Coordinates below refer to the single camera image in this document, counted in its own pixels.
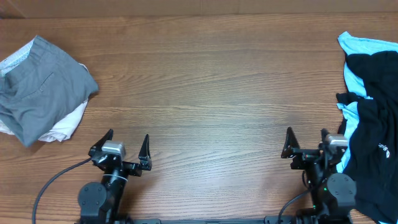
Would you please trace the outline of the black t-shirt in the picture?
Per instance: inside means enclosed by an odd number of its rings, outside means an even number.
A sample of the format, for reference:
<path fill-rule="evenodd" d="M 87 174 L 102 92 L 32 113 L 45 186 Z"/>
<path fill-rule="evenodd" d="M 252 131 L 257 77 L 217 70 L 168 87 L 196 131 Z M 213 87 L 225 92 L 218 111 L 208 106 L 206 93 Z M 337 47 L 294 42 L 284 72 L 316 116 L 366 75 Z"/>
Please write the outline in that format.
<path fill-rule="evenodd" d="M 339 93 L 338 102 L 357 104 L 359 123 L 349 137 L 343 173 L 356 181 L 356 209 L 383 223 L 397 223 L 397 52 L 346 56 L 364 82 L 367 96 Z"/>

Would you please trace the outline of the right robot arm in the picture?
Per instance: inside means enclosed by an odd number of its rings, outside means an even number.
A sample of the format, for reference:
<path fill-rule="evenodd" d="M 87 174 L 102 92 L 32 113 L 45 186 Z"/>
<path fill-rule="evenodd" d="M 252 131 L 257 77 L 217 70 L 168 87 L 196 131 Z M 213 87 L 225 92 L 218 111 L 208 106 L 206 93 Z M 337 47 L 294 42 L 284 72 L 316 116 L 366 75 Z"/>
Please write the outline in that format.
<path fill-rule="evenodd" d="M 348 148 L 348 140 L 327 129 L 321 130 L 321 136 L 317 149 L 302 149 L 293 129 L 287 128 L 281 158 L 292 159 L 290 168 L 302 171 L 302 182 L 307 189 L 281 208 L 277 223 L 352 222 L 350 211 L 356 205 L 356 182 L 335 167 Z M 308 194 L 313 207 L 298 210 L 290 220 L 282 216 L 290 204 Z"/>

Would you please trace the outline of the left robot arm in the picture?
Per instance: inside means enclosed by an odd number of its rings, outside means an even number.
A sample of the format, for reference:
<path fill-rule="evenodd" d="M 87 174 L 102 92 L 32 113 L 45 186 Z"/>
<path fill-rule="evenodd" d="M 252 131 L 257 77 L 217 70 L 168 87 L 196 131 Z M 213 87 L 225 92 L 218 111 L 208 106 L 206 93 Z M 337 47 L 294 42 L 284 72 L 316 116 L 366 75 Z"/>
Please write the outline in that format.
<path fill-rule="evenodd" d="M 79 191 L 79 222 L 84 224 L 132 223 L 133 220 L 129 215 L 120 214 L 119 206 L 128 177 L 140 177 L 144 170 L 152 169 L 149 135 L 145 136 L 142 143 L 138 163 L 124 160 L 125 145 L 121 141 L 113 140 L 112 129 L 92 145 L 88 155 L 93 165 L 103 171 L 103 176 L 100 182 L 89 182 Z"/>

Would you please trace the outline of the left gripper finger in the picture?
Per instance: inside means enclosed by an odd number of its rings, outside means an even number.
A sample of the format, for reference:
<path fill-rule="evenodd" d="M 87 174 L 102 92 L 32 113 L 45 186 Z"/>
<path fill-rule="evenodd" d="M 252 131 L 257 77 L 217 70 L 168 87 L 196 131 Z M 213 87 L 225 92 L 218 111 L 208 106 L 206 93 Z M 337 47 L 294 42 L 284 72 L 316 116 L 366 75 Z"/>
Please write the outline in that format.
<path fill-rule="evenodd" d="M 107 140 L 112 140 L 113 138 L 113 133 L 114 131 L 112 129 L 109 129 L 109 131 L 99 140 L 97 141 L 92 147 L 91 150 L 92 151 L 96 151 L 96 150 L 101 150 L 101 148 L 103 147 L 103 145 L 105 144 L 105 142 Z"/>
<path fill-rule="evenodd" d="M 141 150 L 139 151 L 138 158 L 141 162 L 150 162 L 150 150 L 149 150 L 149 135 L 146 134 L 144 141 L 141 146 Z"/>

